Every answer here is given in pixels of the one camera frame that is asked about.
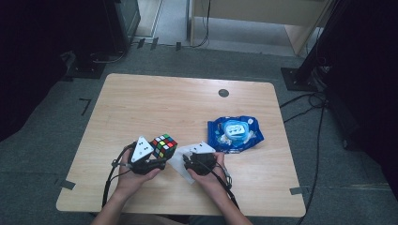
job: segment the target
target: gray carpet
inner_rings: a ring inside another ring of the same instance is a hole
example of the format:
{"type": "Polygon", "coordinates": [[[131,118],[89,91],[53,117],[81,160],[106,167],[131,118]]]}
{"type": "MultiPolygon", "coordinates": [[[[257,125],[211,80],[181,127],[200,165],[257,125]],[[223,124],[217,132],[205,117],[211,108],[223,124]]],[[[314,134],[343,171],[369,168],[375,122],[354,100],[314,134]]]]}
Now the gray carpet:
{"type": "MultiPolygon", "coordinates": [[[[273,83],[280,103],[301,95],[286,90],[280,67],[298,68],[303,59],[258,53],[173,47],[131,47],[101,79],[58,82],[19,132],[0,142],[0,224],[89,224],[88,213],[55,208],[106,75],[129,73],[273,83]],[[82,115],[86,101],[92,99],[82,115]]],[[[282,109],[283,118],[310,108],[306,98],[282,109]]],[[[298,180],[311,189],[316,163],[320,110],[285,124],[298,180]]],[[[305,202],[309,194],[304,195],[305,202]]],[[[251,217],[254,224],[296,224],[298,218],[251,217]]],[[[319,175],[302,224],[398,224],[398,202],[380,167],[362,152],[343,149],[332,112],[324,113],[319,175]]]]}

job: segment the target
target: wire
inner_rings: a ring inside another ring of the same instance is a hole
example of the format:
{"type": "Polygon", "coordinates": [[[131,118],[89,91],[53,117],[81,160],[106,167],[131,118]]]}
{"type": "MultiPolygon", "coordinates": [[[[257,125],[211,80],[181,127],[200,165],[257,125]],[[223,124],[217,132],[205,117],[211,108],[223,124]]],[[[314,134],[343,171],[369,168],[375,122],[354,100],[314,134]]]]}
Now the wire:
{"type": "Polygon", "coordinates": [[[313,94],[314,94],[314,93],[311,93],[311,94],[304,94],[304,95],[295,97],[295,98],[293,98],[293,99],[291,99],[291,100],[286,101],[284,104],[280,105],[279,108],[281,109],[281,108],[285,107],[286,105],[288,105],[288,104],[290,104],[290,103],[292,103],[292,102],[294,102],[294,101],[296,101],[296,100],[299,100],[300,98],[307,97],[307,96],[311,96],[311,95],[313,95],[313,94]]]}
{"type": "Polygon", "coordinates": [[[222,169],[222,172],[224,173],[224,176],[226,179],[226,185],[228,186],[228,188],[231,188],[232,187],[232,177],[229,174],[227,174],[226,168],[222,167],[222,165],[220,165],[220,163],[216,162],[216,164],[218,165],[216,167],[220,167],[222,169]]]}
{"type": "Polygon", "coordinates": [[[118,58],[116,58],[115,60],[110,60],[110,61],[100,61],[100,60],[93,60],[93,63],[98,63],[98,64],[108,64],[108,63],[115,63],[117,61],[119,61],[121,58],[123,58],[123,56],[125,55],[124,52],[120,52],[122,53],[118,58]]]}
{"type": "Polygon", "coordinates": [[[304,112],[300,112],[300,113],[298,113],[298,114],[296,114],[296,115],[294,115],[294,116],[292,116],[292,117],[290,117],[290,118],[284,120],[283,123],[285,124],[285,123],[289,122],[290,120],[292,120],[292,119],[294,119],[294,118],[296,118],[296,117],[298,117],[298,116],[300,116],[300,115],[306,114],[307,112],[309,112],[309,111],[311,111],[311,110],[313,110],[313,109],[320,109],[320,108],[323,108],[324,105],[325,105],[325,100],[324,100],[323,98],[321,98],[320,96],[318,96],[318,95],[323,95],[322,97],[325,97],[325,95],[324,95],[323,93],[321,93],[321,92],[315,92],[315,93],[312,93],[312,94],[306,94],[306,95],[302,95],[302,96],[299,96],[299,97],[295,97],[295,98],[293,98],[292,100],[289,100],[289,101],[287,101],[286,103],[284,103],[284,104],[282,105],[282,107],[284,107],[284,106],[286,106],[287,104],[289,104],[289,103],[291,103],[291,102],[293,102],[293,101],[296,101],[296,100],[298,100],[298,99],[300,99],[300,98],[303,98],[303,97],[308,96],[308,103],[311,105],[311,108],[308,109],[308,110],[306,110],[306,111],[304,111],[304,112]],[[313,103],[313,99],[314,99],[314,98],[316,98],[317,100],[319,100],[320,103],[318,103],[318,104],[313,103]]]}
{"type": "MultiPolygon", "coordinates": [[[[139,44],[140,42],[134,41],[131,43],[131,46],[134,46],[135,44],[139,44]]],[[[170,45],[170,44],[156,44],[159,46],[167,46],[167,47],[175,47],[176,45],[170,45]]]]}
{"type": "MultiPolygon", "coordinates": [[[[305,114],[305,113],[307,113],[307,112],[309,112],[309,111],[311,111],[313,109],[322,109],[320,120],[319,120],[318,131],[317,131],[317,137],[316,137],[316,164],[315,164],[314,181],[313,181],[313,185],[311,187],[311,193],[310,193],[308,202],[307,202],[307,204],[305,206],[305,209],[308,212],[308,210],[310,209],[310,206],[311,206],[311,202],[313,201],[315,187],[316,187],[316,183],[317,183],[317,180],[318,180],[321,127],[322,127],[322,122],[323,122],[324,111],[325,111],[325,108],[327,106],[327,101],[326,101],[324,93],[315,92],[315,93],[312,93],[312,94],[305,94],[305,95],[301,95],[301,96],[298,96],[298,97],[294,97],[293,99],[291,99],[291,100],[285,102],[284,104],[282,104],[280,106],[280,108],[282,108],[282,107],[284,107],[284,106],[286,106],[286,105],[288,105],[288,104],[290,104],[290,103],[292,103],[292,102],[294,102],[294,101],[296,101],[296,100],[298,100],[300,98],[307,97],[307,96],[308,96],[308,103],[311,105],[311,108],[308,109],[305,112],[301,112],[301,113],[299,113],[299,114],[297,114],[295,116],[292,116],[291,118],[289,118],[289,119],[287,119],[287,120],[285,120],[283,122],[286,123],[286,122],[292,120],[293,118],[296,118],[299,115],[303,115],[303,114],[305,114]],[[316,99],[316,100],[318,100],[320,102],[319,103],[314,103],[314,99],[316,99]]],[[[305,219],[306,215],[304,215],[303,217],[301,217],[299,219],[297,225],[301,224],[301,222],[305,219]]]]}
{"type": "Polygon", "coordinates": [[[109,192],[109,187],[111,186],[112,180],[119,176],[119,175],[116,175],[116,176],[114,176],[113,178],[111,178],[112,175],[114,174],[115,168],[117,167],[117,164],[116,164],[116,163],[118,163],[118,162],[120,161],[120,159],[122,158],[123,154],[124,154],[127,150],[129,150],[129,149],[131,149],[131,148],[134,149],[136,144],[137,144],[137,142],[133,142],[132,144],[129,144],[129,145],[127,145],[126,147],[124,147],[124,148],[123,148],[123,151],[119,154],[119,156],[117,157],[117,159],[115,159],[115,160],[112,162],[112,169],[111,169],[111,172],[109,173],[108,179],[106,180],[105,188],[103,189],[103,195],[102,195],[102,208],[103,208],[103,206],[105,206],[106,202],[108,202],[108,192],[109,192]]]}
{"type": "Polygon", "coordinates": [[[324,80],[325,76],[321,76],[320,75],[320,73],[325,73],[323,71],[323,68],[327,68],[327,67],[321,67],[321,68],[320,67],[314,67],[314,69],[313,69],[313,77],[318,82],[318,84],[325,89],[327,87],[327,85],[322,81],[322,80],[324,80]]]}
{"type": "Polygon", "coordinates": [[[232,203],[234,203],[234,205],[237,207],[237,209],[239,209],[239,205],[237,204],[237,200],[235,199],[235,195],[234,193],[232,193],[232,191],[229,189],[228,185],[225,184],[225,182],[215,173],[213,172],[213,170],[211,170],[207,165],[205,165],[203,162],[196,160],[199,164],[201,164],[202,166],[204,166],[206,169],[208,169],[216,178],[217,180],[220,182],[220,184],[222,185],[222,187],[225,189],[225,191],[228,193],[229,198],[231,199],[232,203]]]}
{"type": "MultiPolygon", "coordinates": [[[[313,201],[315,187],[316,187],[316,182],[318,180],[318,172],[319,172],[319,141],[320,141],[320,136],[321,136],[321,127],[322,127],[324,110],[325,110],[325,105],[322,107],[321,118],[319,120],[319,127],[318,127],[318,132],[317,132],[315,174],[314,174],[313,186],[311,187],[310,197],[308,199],[307,205],[305,206],[305,209],[306,209],[307,213],[308,213],[308,210],[310,209],[311,202],[313,201]]],[[[305,216],[307,215],[307,213],[303,217],[300,218],[300,220],[298,221],[297,225],[301,224],[301,222],[305,219],[305,216]]]]}
{"type": "Polygon", "coordinates": [[[207,23],[206,23],[206,27],[205,27],[205,29],[206,29],[205,38],[202,40],[202,42],[201,42],[199,45],[191,46],[191,48],[198,48],[198,47],[201,47],[202,45],[204,45],[204,44],[208,41],[208,18],[209,18],[209,16],[210,16],[210,8],[211,8],[211,0],[208,0],[207,23]]]}
{"type": "Polygon", "coordinates": [[[292,117],[290,117],[290,118],[284,120],[283,123],[285,124],[285,123],[289,122],[290,120],[292,120],[292,119],[294,119],[294,118],[296,118],[296,117],[298,117],[298,116],[300,116],[300,115],[303,115],[303,114],[305,114],[305,113],[307,113],[307,112],[309,112],[309,111],[311,111],[311,110],[313,110],[313,109],[316,109],[316,107],[311,107],[310,109],[308,109],[308,110],[306,110],[306,111],[304,111],[304,112],[301,112],[301,113],[299,113],[299,114],[296,114],[296,115],[294,115],[294,116],[292,116],[292,117]]]}
{"type": "Polygon", "coordinates": [[[126,172],[123,172],[123,173],[121,173],[121,174],[118,174],[118,175],[112,177],[111,182],[112,182],[115,178],[117,178],[118,176],[124,175],[124,174],[126,174],[126,173],[128,173],[128,172],[130,172],[130,171],[131,171],[131,170],[128,170],[128,171],[126,171],[126,172]]]}

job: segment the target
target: person's left hand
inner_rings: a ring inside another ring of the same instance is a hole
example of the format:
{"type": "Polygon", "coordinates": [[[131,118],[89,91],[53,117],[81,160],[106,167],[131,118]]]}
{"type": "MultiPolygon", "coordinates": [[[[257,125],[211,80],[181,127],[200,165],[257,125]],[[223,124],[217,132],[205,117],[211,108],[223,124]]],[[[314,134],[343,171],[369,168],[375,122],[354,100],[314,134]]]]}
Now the person's left hand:
{"type": "MultiPolygon", "coordinates": [[[[127,163],[131,149],[127,150],[121,159],[121,163],[127,163]]],[[[153,169],[145,175],[136,174],[134,172],[128,172],[130,169],[125,166],[119,166],[119,174],[125,173],[118,176],[117,186],[115,194],[121,198],[127,200],[131,197],[142,185],[148,180],[152,180],[161,170],[153,169]]]]}

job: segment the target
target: hand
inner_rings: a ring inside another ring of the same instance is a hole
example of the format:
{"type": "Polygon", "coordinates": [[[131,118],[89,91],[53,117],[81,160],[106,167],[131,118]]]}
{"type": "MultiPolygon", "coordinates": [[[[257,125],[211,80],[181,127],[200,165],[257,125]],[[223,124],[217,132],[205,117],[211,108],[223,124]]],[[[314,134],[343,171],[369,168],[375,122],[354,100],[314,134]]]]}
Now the hand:
{"type": "MultiPolygon", "coordinates": [[[[217,163],[220,164],[222,168],[225,168],[224,153],[214,153],[213,155],[216,158],[217,163]]],[[[226,178],[222,168],[220,168],[220,166],[216,166],[213,169],[213,172],[216,173],[223,180],[223,182],[225,182],[226,178]]],[[[188,169],[187,171],[191,175],[191,177],[199,183],[199,185],[203,188],[206,194],[211,199],[213,199],[213,201],[215,200],[215,198],[223,196],[227,197],[227,193],[224,187],[222,186],[222,184],[220,184],[219,180],[217,180],[216,176],[213,173],[210,172],[209,174],[202,176],[198,175],[195,171],[191,169],[188,169]]]]}
{"type": "MultiPolygon", "coordinates": [[[[121,159],[121,163],[127,163],[131,149],[127,150],[121,159]]],[[[127,200],[148,180],[152,180],[161,170],[154,169],[145,175],[128,172],[130,169],[124,166],[119,167],[119,174],[125,173],[118,177],[115,194],[127,200]]]]}

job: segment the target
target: hole in table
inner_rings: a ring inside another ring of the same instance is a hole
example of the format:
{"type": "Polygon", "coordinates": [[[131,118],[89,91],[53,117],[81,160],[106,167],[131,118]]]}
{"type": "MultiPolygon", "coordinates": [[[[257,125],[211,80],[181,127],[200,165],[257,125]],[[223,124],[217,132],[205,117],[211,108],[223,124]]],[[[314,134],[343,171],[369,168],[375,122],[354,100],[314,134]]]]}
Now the hole in table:
{"type": "Polygon", "coordinates": [[[220,89],[219,95],[220,95],[221,97],[223,97],[223,98],[227,98],[227,97],[229,96],[229,92],[228,92],[228,90],[220,89]]]}

